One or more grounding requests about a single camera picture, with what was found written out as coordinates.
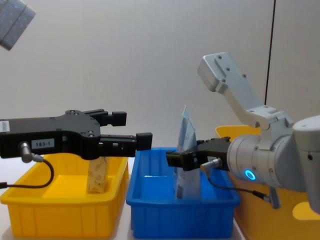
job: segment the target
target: table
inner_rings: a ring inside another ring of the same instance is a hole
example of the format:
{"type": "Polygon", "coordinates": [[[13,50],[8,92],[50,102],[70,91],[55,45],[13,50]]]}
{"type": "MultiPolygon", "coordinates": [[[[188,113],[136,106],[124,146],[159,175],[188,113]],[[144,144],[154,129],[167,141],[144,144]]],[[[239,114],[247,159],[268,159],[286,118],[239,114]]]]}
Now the table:
{"type": "MultiPolygon", "coordinates": [[[[134,157],[130,157],[128,160],[129,174],[132,172],[134,161],[134,157]]],[[[14,183],[33,165],[33,162],[23,163],[20,158],[0,158],[0,182],[14,183]]],[[[2,194],[4,191],[5,189],[0,189],[0,194],[2,194]]],[[[108,238],[109,240],[135,240],[130,229],[130,217],[130,206],[124,203],[121,217],[118,220],[117,228],[114,231],[114,235],[108,238]]],[[[0,204],[0,238],[2,240],[15,239],[11,232],[7,206],[3,204],[0,204]]],[[[233,220],[233,232],[230,240],[245,240],[235,220],[233,220]]]]}

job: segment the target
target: blue plastic bin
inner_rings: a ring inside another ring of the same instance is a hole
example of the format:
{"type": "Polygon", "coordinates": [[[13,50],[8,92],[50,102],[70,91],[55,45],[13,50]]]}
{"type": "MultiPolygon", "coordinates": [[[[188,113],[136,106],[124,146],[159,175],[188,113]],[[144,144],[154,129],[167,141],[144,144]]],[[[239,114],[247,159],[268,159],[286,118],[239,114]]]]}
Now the blue plastic bin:
{"type": "MultiPolygon", "coordinates": [[[[131,206],[131,229],[135,238],[230,238],[234,208],[240,197],[236,191],[213,188],[201,174],[201,200],[175,199],[174,168],[167,151],[153,148],[137,152],[126,203],[131,206]]],[[[228,174],[212,170],[212,180],[233,187],[228,174]]]]}

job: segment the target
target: black wire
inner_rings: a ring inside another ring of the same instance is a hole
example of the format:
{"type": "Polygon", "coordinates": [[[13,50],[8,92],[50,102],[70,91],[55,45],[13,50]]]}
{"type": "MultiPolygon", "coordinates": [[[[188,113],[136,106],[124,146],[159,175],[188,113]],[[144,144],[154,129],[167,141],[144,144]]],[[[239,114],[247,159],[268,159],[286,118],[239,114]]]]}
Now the black wire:
{"type": "Polygon", "coordinates": [[[267,201],[266,199],[268,198],[268,195],[263,193],[263,192],[260,192],[260,191],[255,191],[255,190],[249,190],[249,189],[245,189],[245,188],[238,188],[238,187],[227,187],[227,186],[220,186],[220,185],[217,185],[215,184],[212,179],[210,177],[207,178],[209,183],[213,186],[213,187],[216,187],[218,189],[222,189],[222,190],[232,190],[232,191],[241,191],[241,192],[245,192],[245,193],[249,193],[249,194],[252,194],[264,201],[267,201]]]}
{"type": "Polygon", "coordinates": [[[250,193],[250,194],[253,193],[253,191],[251,191],[251,190],[249,190],[249,189],[217,185],[217,184],[215,184],[215,183],[212,181],[212,179],[209,178],[209,177],[208,177],[208,181],[209,181],[209,183],[210,183],[212,186],[214,186],[214,187],[216,187],[216,188],[218,188],[218,189],[241,191],[241,192],[246,192],[246,193],[250,193]]]}
{"type": "Polygon", "coordinates": [[[54,180],[54,176],[55,176],[54,167],[50,162],[48,162],[45,159],[43,160],[43,163],[45,163],[50,168],[50,179],[45,184],[43,185],[8,184],[6,185],[7,188],[42,189],[49,186],[50,183],[52,183],[52,181],[54,180]]]}
{"type": "Polygon", "coordinates": [[[270,62],[271,62],[272,40],[273,40],[273,36],[274,36],[274,24],[275,24],[275,14],[276,14],[276,4],[277,4],[277,0],[273,0],[273,13],[272,13],[272,23],[271,23],[271,36],[270,36],[270,45],[269,45],[268,68],[267,68],[267,72],[266,72],[266,84],[265,84],[265,94],[264,94],[264,105],[267,105],[267,97],[268,97],[269,72],[270,72],[270,62]]]}

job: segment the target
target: white label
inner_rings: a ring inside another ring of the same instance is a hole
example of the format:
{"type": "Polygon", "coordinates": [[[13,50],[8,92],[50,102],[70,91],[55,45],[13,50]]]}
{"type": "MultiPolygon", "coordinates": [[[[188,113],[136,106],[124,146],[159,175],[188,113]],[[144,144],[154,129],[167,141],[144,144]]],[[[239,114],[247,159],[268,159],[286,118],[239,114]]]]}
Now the white label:
{"type": "Polygon", "coordinates": [[[9,121],[0,121],[0,133],[10,132],[9,121]]]}
{"type": "Polygon", "coordinates": [[[47,149],[47,148],[54,148],[54,147],[55,147],[54,138],[39,139],[39,140],[31,141],[32,149],[47,149]]]}

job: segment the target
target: cable connector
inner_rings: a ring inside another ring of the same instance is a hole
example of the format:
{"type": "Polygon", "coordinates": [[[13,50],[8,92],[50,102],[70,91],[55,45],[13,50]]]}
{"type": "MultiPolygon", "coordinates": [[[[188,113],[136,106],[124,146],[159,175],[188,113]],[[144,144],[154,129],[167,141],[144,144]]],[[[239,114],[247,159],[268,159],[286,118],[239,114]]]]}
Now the cable connector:
{"type": "Polygon", "coordinates": [[[6,189],[8,187],[8,183],[6,181],[0,182],[0,189],[6,189]]]}
{"type": "Polygon", "coordinates": [[[218,168],[220,166],[222,166],[222,160],[220,158],[208,157],[208,162],[201,164],[200,169],[208,178],[210,178],[211,169],[218,168]]]}
{"type": "Polygon", "coordinates": [[[32,160],[36,163],[42,163],[45,159],[43,156],[32,153],[32,160]]]}
{"type": "Polygon", "coordinates": [[[24,141],[21,142],[18,147],[20,150],[22,162],[24,162],[25,164],[30,163],[33,160],[33,154],[31,153],[29,144],[24,141]]]}

